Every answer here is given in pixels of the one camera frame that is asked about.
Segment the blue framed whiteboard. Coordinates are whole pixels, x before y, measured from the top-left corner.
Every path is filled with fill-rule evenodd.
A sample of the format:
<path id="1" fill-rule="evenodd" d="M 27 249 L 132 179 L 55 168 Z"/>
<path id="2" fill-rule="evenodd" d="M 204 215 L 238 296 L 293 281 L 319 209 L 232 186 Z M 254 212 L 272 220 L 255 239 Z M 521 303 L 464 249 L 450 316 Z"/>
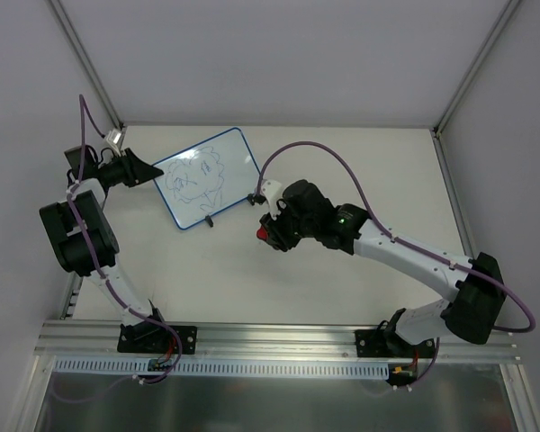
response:
<path id="1" fill-rule="evenodd" d="M 156 188 L 175 225 L 189 230 L 244 202 L 260 168 L 243 131 L 233 127 L 153 164 Z"/>

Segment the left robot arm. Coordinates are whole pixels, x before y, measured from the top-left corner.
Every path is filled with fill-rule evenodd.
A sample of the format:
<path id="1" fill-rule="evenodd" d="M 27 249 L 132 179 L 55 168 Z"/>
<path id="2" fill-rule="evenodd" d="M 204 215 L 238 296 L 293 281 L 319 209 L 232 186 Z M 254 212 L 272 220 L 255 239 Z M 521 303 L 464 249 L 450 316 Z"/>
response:
<path id="1" fill-rule="evenodd" d="M 65 157 L 73 180 L 65 198 L 39 210 L 54 255 L 65 271 L 95 284 L 119 312 L 121 339 L 158 352 L 167 346 L 169 330 L 158 308 L 141 296 L 123 270 L 119 242 L 103 206 L 112 187 L 144 185 L 163 171 L 128 148 L 105 164 L 88 145 L 67 150 Z"/>

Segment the red whiteboard eraser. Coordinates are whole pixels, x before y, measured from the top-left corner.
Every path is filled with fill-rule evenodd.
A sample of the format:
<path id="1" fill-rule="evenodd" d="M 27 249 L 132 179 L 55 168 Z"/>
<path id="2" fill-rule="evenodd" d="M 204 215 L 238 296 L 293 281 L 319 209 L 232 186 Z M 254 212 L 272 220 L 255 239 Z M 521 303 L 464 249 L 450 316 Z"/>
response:
<path id="1" fill-rule="evenodd" d="M 264 227 L 260 227 L 256 232 L 256 237 L 264 242 L 268 241 L 268 233 Z"/>

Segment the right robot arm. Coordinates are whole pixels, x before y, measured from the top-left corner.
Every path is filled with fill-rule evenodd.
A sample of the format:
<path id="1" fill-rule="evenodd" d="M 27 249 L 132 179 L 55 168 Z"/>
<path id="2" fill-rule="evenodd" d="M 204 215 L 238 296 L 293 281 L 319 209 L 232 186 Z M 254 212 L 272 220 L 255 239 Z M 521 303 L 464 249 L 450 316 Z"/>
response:
<path id="1" fill-rule="evenodd" d="M 416 346 L 443 336 L 475 345 L 489 340 L 506 299 L 496 285 L 501 277 L 493 257 L 426 256 L 420 244 L 407 247 L 385 235 L 367 210 L 334 205 L 306 180 L 287 187 L 265 180 L 254 200 L 269 207 L 256 235 L 273 249 L 287 252 L 302 239 L 315 239 L 325 248 L 387 265 L 439 294 L 437 301 L 392 315 L 374 342 L 393 356 L 408 356 Z"/>

